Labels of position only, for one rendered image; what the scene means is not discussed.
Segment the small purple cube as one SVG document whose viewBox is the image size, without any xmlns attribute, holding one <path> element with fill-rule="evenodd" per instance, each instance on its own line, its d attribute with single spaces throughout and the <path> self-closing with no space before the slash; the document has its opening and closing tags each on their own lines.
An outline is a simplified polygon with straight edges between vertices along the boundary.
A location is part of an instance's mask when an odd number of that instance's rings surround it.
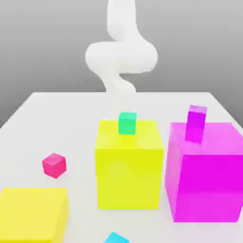
<svg viewBox="0 0 243 243">
<path fill-rule="evenodd" d="M 202 142 L 206 122 L 206 113 L 207 107 L 190 105 L 186 123 L 186 141 L 199 144 Z"/>
</svg>

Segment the small green cube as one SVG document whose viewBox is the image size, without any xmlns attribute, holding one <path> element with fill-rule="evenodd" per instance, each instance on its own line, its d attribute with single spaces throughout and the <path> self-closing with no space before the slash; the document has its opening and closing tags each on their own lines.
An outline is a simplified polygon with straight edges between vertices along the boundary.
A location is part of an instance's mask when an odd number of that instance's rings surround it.
<svg viewBox="0 0 243 243">
<path fill-rule="evenodd" d="M 134 135 L 136 133 L 136 112 L 121 112 L 118 119 L 119 134 Z"/>
</svg>

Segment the small cyan cube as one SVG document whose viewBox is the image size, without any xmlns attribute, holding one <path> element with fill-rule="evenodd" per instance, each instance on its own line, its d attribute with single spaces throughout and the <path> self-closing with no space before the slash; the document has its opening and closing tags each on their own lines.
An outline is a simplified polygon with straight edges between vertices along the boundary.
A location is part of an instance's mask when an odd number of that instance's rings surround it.
<svg viewBox="0 0 243 243">
<path fill-rule="evenodd" d="M 112 232 L 104 243 L 130 243 L 130 241 L 116 232 Z"/>
</svg>

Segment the small pink cube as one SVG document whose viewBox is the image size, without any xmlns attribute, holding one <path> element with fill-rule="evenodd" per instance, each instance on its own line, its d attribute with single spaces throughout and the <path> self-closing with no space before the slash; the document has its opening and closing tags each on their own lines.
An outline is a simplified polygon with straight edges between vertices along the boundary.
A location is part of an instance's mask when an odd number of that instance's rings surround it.
<svg viewBox="0 0 243 243">
<path fill-rule="evenodd" d="M 58 178 L 66 172 L 66 159 L 59 154 L 52 153 L 42 161 L 42 164 L 44 173 L 50 177 Z"/>
</svg>

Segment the large pale yellow box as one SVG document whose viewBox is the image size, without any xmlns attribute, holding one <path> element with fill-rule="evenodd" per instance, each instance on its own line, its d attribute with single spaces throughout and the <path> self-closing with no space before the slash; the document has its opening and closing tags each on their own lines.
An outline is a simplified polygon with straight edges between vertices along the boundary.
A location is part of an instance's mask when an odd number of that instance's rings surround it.
<svg viewBox="0 0 243 243">
<path fill-rule="evenodd" d="M 63 243 L 68 217 L 65 187 L 4 188 L 0 243 Z"/>
</svg>

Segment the large magenta box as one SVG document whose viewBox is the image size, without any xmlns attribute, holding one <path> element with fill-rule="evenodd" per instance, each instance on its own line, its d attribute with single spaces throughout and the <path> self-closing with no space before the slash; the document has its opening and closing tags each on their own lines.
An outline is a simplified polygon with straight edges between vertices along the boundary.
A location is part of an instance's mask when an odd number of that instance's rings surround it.
<svg viewBox="0 0 243 243">
<path fill-rule="evenodd" d="M 174 222 L 237 222 L 243 207 L 243 135 L 228 122 L 205 125 L 201 143 L 170 125 L 165 188 Z"/>
</svg>

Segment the large lime yellow box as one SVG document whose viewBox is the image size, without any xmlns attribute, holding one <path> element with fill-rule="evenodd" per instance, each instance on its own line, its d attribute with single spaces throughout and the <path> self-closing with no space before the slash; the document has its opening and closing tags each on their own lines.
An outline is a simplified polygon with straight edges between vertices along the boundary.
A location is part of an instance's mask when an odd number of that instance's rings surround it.
<svg viewBox="0 0 243 243">
<path fill-rule="evenodd" d="M 95 144 L 98 208 L 159 208 L 164 149 L 156 121 L 137 121 L 134 135 L 100 121 Z"/>
</svg>

